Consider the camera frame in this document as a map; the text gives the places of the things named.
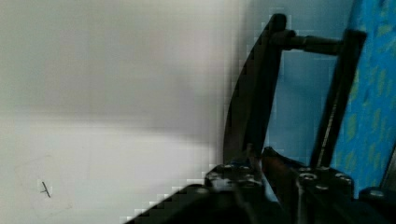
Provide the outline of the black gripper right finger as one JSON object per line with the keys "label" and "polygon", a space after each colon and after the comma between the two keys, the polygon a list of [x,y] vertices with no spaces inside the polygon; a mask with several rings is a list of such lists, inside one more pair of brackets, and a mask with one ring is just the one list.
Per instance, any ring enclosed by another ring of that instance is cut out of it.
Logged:
{"label": "black gripper right finger", "polygon": [[333,168],[312,168],[266,147],[262,153],[262,171],[292,224],[341,224],[335,213],[315,202],[307,187],[317,193],[340,189],[351,198],[354,181]]}

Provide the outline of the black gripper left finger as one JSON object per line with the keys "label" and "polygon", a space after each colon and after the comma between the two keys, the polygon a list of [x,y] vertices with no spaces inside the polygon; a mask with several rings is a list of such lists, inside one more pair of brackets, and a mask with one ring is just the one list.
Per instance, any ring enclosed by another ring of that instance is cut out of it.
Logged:
{"label": "black gripper left finger", "polygon": [[241,156],[205,175],[205,184],[215,192],[213,215],[220,224],[280,224],[279,201],[261,161],[248,144]]}

